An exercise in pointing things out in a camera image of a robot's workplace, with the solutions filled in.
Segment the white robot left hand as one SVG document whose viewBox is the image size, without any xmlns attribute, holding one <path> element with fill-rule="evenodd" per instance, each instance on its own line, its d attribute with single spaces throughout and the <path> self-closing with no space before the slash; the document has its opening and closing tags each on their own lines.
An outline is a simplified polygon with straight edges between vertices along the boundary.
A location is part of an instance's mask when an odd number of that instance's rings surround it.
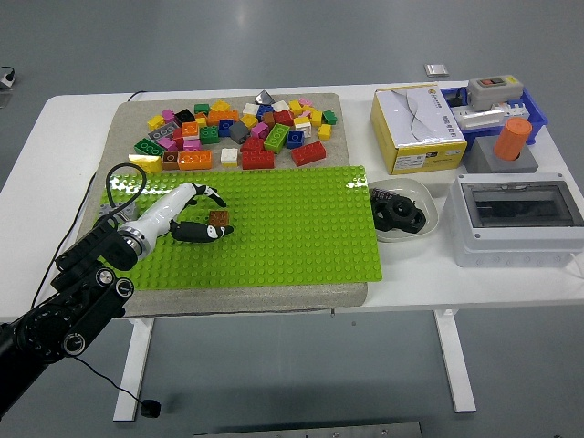
<svg viewBox="0 0 584 438">
<path fill-rule="evenodd" d="M 210 224 L 175 221 L 187 206 L 195 205 L 195 197 L 205 195 L 219 206 L 226 207 L 217 191 L 208 185 L 187 182 L 172 189 L 156 201 L 139 219 L 125 223 L 120 234 L 133 238 L 140 246 L 141 253 L 154 249 L 157 238 L 171 233 L 175 240 L 189 243 L 209 243 L 234 231 L 230 225 L 215 227 Z"/>
</svg>

